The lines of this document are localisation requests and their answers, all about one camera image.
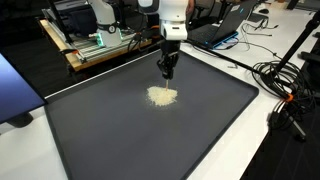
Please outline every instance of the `desk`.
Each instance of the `desk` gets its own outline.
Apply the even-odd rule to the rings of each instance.
[[[49,37],[52,39],[55,45],[58,47],[59,51],[64,49],[70,49],[70,47],[67,46],[67,44],[61,39],[58,33],[53,29],[53,27],[49,25],[49,22],[47,20],[40,20],[40,25],[43,28],[43,30],[49,35]],[[147,41],[141,42],[141,47],[144,47],[150,44],[151,44],[151,40],[147,40]],[[80,70],[89,68],[93,65],[102,63],[104,61],[110,60],[112,58],[118,57],[126,53],[128,53],[127,47],[119,48],[113,51],[112,53],[110,53],[108,56],[103,56],[93,61],[88,61],[84,63],[81,63],[80,59],[72,53],[66,54],[65,59],[67,60],[67,63],[72,67],[72,69],[75,72],[78,72]]]
[[[264,45],[283,56],[312,16],[309,12],[301,10],[270,9],[270,13],[270,26],[279,24],[279,27],[263,32],[272,33],[273,36],[248,38],[250,42]],[[316,40],[310,36],[298,52],[310,51]],[[203,54],[189,44],[182,44],[181,50],[257,86],[250,72],[243,68],[228,68],[231,63]],[[248,65],[273,60],[272,54],[263,49],[252,46],[251,50],[246,51],[244,44],[220,52]],[[291,62],[301,67],[304,61],[295,55]],[[260,89],[258,97],[230,126],[189,179],[239,179],[267,134],[267,116],[278,101]],[[31,114],[35,120],[29,126],[14,129],[0,137],[0,179],[67,179],[43,108]]]

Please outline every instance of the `black tray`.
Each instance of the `black tray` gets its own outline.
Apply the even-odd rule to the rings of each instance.
[[[258,89],[185,53],[169,87],[177,102],[155,107],[147,88],[165,80],[161,52],[48,99],[45,107],[70,179],[187,178],[258,95]]]

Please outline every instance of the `computer monitor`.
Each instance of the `computer monitor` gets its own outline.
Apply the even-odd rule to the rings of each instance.
[[[31,121],[27,122],[30,115],[26,114],[44,104],[45,99],[0,54],[0,124],[11,124],[19,119],[18,126],[27,125]]]

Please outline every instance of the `laptop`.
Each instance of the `laptop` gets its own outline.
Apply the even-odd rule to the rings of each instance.
[[[237,29],[243,20],[247,19],[256,0],[244,0],[231,4],[226,10],[226,16],[220,26],[207,24],[188,32],[188,41],[194,45],[204,45],[214,49],[223,42],[238,35]]]

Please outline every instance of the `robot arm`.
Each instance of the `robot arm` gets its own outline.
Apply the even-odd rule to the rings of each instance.
[[[97,41],[101,47],[121,44],[120,29],[114,17],[113,8],[103,0],[87,0],[97,18]]]
[[[162,76],[172,79],[178,62],[181,40],[187,39],[186,8],[188,0],[138,0],[140,11],[146,14],[159,14],[162,57],[157,62]]]

